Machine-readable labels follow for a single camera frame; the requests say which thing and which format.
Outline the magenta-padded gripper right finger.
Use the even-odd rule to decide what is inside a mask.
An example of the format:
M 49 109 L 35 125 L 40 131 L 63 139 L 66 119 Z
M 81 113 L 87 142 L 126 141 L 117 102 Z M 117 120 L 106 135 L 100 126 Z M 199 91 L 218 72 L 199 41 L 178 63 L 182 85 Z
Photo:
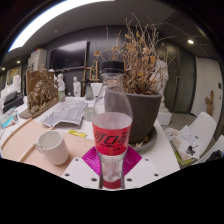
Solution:
M 143 158 L 133 148 L 128 147 L 122 164 L 122 189 L 140 188 L 161 177 L 149 158 Z

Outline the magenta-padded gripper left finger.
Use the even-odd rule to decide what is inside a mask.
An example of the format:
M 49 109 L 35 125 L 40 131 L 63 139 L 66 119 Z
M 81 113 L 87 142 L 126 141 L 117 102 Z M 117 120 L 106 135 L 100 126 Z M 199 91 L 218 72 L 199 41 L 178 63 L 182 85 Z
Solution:
M 101 162 L 96 149 L 92 147 L 83 157 L 75 157 L 62 177 L 84 188 L 101 189 Z

